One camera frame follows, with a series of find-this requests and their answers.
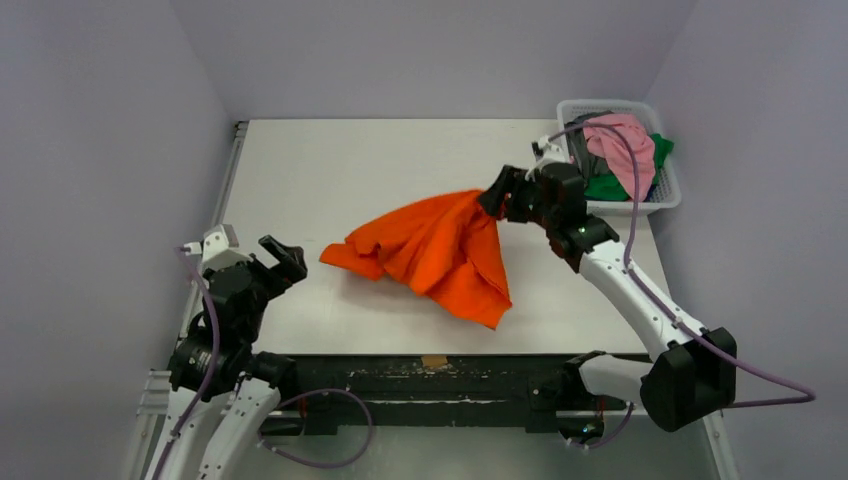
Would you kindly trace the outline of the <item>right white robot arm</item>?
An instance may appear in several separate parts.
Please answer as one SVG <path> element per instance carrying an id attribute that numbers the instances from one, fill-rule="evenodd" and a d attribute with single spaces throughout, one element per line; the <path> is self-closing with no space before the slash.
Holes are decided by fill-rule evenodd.
<path id="1" fill-rule="evenodd" d="M 506 165 L 478 197 L 498 219 L 541 227 L 551 251 L 615 307 L 650 360 L 592 351 L 566 364 L 561 392 L 576 407 L 598 396 L 642 406 L 662 430 L 675 432 L 730 407 L 736 398 L 737 343 L 683 311 L 626 252 L 618 232 L 589 212 L 577 168 L 548 163 L 531 170 Z"/>

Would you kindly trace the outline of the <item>orange t-shirt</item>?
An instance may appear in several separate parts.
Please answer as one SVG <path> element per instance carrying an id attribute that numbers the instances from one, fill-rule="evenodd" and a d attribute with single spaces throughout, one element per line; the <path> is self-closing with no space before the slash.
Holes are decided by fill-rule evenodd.
<path id="1" fill-rule="evenodd" d="M 452 316 L 495 330 L 512 308 L 498 231 L 479 189 L 422 199 L 328 245 L 320 261 L 372 281 L 389 277 Z"/>

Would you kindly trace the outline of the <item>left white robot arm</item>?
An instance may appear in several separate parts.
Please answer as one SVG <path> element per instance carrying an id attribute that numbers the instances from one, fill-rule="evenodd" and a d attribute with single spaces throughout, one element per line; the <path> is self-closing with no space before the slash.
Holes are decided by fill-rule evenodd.
<path id="1" fill-rule="evenodd" d="M 176 248 L 201 296 L 201 309 L 171 354 L 171 391 L 148 479 L 229 479 L 263 418 L 297 399 L 290 358 L 254 353 L 269 303 L 307 277 L 304 251 L 270 235 L 265 265 L 240 251 L 228 226 Z"/>

